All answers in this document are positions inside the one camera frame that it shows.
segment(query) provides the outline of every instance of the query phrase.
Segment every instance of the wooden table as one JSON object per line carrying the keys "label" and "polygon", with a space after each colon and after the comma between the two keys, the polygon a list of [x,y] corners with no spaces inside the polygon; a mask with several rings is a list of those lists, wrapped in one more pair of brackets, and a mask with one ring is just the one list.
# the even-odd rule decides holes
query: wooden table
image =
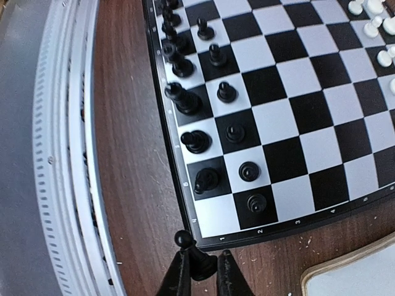
{"label": "wooden table", "polygon": [[[101,183],[129,295],[155,295],[183,228],[160,127],[141,0],[101,1],[94,95]],[[256,295],[301,295],[312,265],[395,231],[395,200],[300,235],[233,249]],[[193,295],[215,295],[215,279]]]}

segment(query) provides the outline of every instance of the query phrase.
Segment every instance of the black pawn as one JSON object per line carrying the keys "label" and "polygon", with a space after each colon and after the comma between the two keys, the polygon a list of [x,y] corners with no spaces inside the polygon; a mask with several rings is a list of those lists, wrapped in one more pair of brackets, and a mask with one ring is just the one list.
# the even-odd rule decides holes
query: black pawn
{"label": "black pawn", "polygon": [[215,189],[219,184],[219,175],[213,168],[204,168],[199,171],[195,179],[194,192],[203,194],[205,191]]}
{"label": "black pawn", "polygon": [[182,52],[188,45],[188,40],[179,36],[177,31],[169,23],[162,24],[162,31],[166,34],[166,39],[175,45],[178,52]]}
{"label": "black pawn", "polygon": [[259,166],[254,162],[244,162],[239,167],[239,176],[245,182],[255,181],[259,174]]}
{"label": "black pawn", "polygon": [[241,141],[243,141],[245,135],[246,132],[244,128],[241,125],[237,125],[237,124],[232,124],[228,126],[225,131],[226,139],[228,140],[228,142],[232,144],[238,144]]}
{"label": "black pawn", "polygon": [[163,8],[162,15],[164,22],[171,24],[173,27],[177,27],[181,23],[181,17],[178,14],[173,13],[173,10],[168,6]]}
{"label": "black pawn", "polygon": [[177,246],[189,253],[190,274],[194,281],[204,281],[217,272],[217,256],[200,251],[188,231],[177,231],[174,241]]}
{"label": "black pawn", "polygon": [[266,198],[262,194],[250,195],[247,200],[247,208],[253,213],[262,213],[267,206]]}
{"label": "black pawn", "polygon": [[174,75],[185,78],[193,74],[194,67],[192,62],[184,58],[184,56],[177,51],[174,44],[165,44],[162,52],[165,60],[173,65],[172,70]]}
{"label": "black pawn", "polygon": [[185,90],[180,83],[169,83],[165,88],[165,95],[174,102],[178,111],[185,115],[195,114],[202,102],[201,98]]}
{"label": "black pawn", "polygon": [[221,52],[218,44],[211,44],[209,47],[210,63],[215,67],[222,67],[227,63],[227,56]]}
{"label": "black pawn", "polygon": [[188,151],[199,154],[210,147],[210,137],[203,131],[187,132],[181,135],[181,143],[185,145]]}
{"label": "black pawn", "polygon": [[206,41],[214,38],[214,30],[213,28],[207,26],[207,21],[204,18],[198,18],[196,23],[199,27],[199,30],[197,31],[197,36],[200,39]]}
{"label": "black pawn", "polygon": [[232,85],[224,81],[218,87],[217,97],[224,103],[232,103],[237,97],[237,91]]}

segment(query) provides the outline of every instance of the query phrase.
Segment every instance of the chessboard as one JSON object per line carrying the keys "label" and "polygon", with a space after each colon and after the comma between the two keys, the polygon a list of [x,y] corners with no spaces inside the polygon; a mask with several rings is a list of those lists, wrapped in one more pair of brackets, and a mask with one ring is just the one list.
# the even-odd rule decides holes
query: chessboard
{"label": "chessboard", "polygon": [[393,197],[395,19],[380,0],[144,0],[186,229],[204,250]]}

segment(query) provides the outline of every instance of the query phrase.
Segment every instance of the white pawn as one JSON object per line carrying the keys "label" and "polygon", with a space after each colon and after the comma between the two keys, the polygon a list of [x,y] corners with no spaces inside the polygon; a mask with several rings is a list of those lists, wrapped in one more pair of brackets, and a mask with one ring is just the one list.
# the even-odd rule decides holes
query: white pawn
{"label": "white pawn", "polygon": [[366,3],[366,8],[372,14],[382,14],[384,11],[384,5],[383,5],[384,1],[385,0],[368,0]]}
{"label": "white pawn", "polygon": [[387,17],[383,22],[385,32],[395,35],[395,17]]}
{"label": "white pawn", "polygon": [[364,3],[365,0],[353,0],[350,1],[348,4],[348,10],[354,15],[360,15],[362,11],[364,11],[364,8],[362,7],[362,3]]}
{"label": "white pawn", "polygon": [[377,55],[377,62],[384,68],[391,66],[395,58],[395,46],[391,46],[387,51],[380,51]]}
{"label": "white pawn", "polygon": [[378,15],[364,26],[364,32],[369,38],[378,36],[378,27],[383,23],[383,18]]}

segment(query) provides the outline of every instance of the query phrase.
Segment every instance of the white square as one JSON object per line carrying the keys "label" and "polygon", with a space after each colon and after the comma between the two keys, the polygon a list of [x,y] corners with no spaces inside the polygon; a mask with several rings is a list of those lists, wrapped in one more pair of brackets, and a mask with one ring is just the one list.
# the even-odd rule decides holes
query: white square
{"label": "white square", "polygon": [[377,172],[373,154],[344,164],[350,200],[378,190]]}
{"label": "white square", "polygon": [[242,73],[276,64],[272,51],[262,35],[232,42],[231,46]]}
{"label": "white square", "polygon": [[395,109],[395,95],[389,88],[389,83],[392,79],[395,79],[395,75],[383,76],[378,79],[388,110]]}
{"label": "white square", "polygon": [[323,93],[328,103],[334,125],[341,125],[364,117],[353,84],[327,88]]}
{"label": "white square", "polygon": [[255,9],[252,13],[264,35],[294,29],[294,25],[282,5]]}
{"label": "white square", "polygon": [[195,43],[195,48],[198,53],[205,52],[209,50],[212,43],[216,43],[219,46],[228,45],[230,43],[228,33],[223,25],[222,19],[217,18],[207,22],[208,26],[214,30],[214,38],[211,40],[202,40],[198,37],[198,26],[195,25],[191,27],[191,34],[193,37],[193,42]]}
{"label": "white square", "polygon": [[351,82],[355,83],[377,77],[372,62],[364,48],[341,51],[340,56],[344,66],[346,66]]}
{"label": "white square", "polygon": [[194,65],[194,72],[189,77],[178,77],[173,73],[173,66],[170,63],[164,62],[165,73],[167,82],[179,82],[185,89],[195,88],[196,86],[204,84],[204,77],[202,68],[200,67],[200,61],[198,54],[190,54],[186,57]]}
{"label": "white square", "polygon": [[208,118],[190,123],[188,125],[180,126],[178,128],[178,138],[180,138],[181,135],[187,131],[192,132],[196,130],[203,131],[208,134],[211,138],[211,145],[205,152],[194,154],[188,151],[185,145],[180,141],[183,158],[186,165],[223,155],[220,137],[218,135],[217,125],[215,124],[214,118]]}
{"label": "white square", "polygon": [[385,42],[381,35],[379,34],[377,37],[369,38],[364,33],[364,26],[366,23],[371,22],[370,20],[353,20],[350,22],[353,27],[355,33],[357,34],[359,41],[362,43],[363,47],[375,47],[375,46],[384,46]]}
{"label": "white square", "polygon": [[288,99],[254,106],[252,112],[262,145],[299,135]]}
{"label": "white square", "polygon": [[324,23],[348,22],[347,15],[337,1],[313,1],[312,4]]}
{"label": "white square", "polygon": [[[244,149],[223,156],[227,166],[230,187],[233,193],[250,190],[270,184],[269,172],[262,146]],[[245,182],[240,178],[239,167],[244,162],[254,162],[260,168],[259,177],[253,182]]]}
{"label": "white square", "polygon": [[279,63],[277,69],[288,97],[296,97],[321,90],[313,65],[307,57]]}
{"label": "white square", "polygon": [[247,0],[214,0],[214,2],[223,19],[251,11]]}
{"label": "white square", "polygon": [[[232,103],[224,103],[217,97],[218,86],[223,81],[232,85],[238,93],[236,100]],[[251,108],[246,86],[244,85],[244,80],[240,73],[207,82],[206,88],[214,117]]]}
{"label": "white square", "polygon": [[297,32],[310,57],[339,51],[326,25],[302,27]]}
{"label": "white square", "polygon": [[232,194],[198,200],[194,204],[202,237],[240,232]]}
{"label": "white square", "polygon": [[301,135],[307,171],[315,173],[342,164],[335,129],[324,128]]}
{"label": "white square", "polygon": [[[181,23],[179,24],[179,26],[175,27],[175,30],[177,31],[177,33],[181,33],[183,31],[189,30],[190,25],[188,22],[188,18],[186,16],[185,8],[180,7],[178,9],[175,9],[174,13],[178,14],[181,18]],[[163,16],[160,15],[156,18],[156,29],[158,31],[159,39],[166,38],[166,34],[163,33],[163,31],[162,31],[162,24],[163,24]]]}
{"label": "white square", "polygon": [[388,111],[365,117],[373,153],[395,145],[395,131]]}
{"label": "white square", "polygon": [[272,184],[278,222],[313,214],[314,198],[309,176]]}

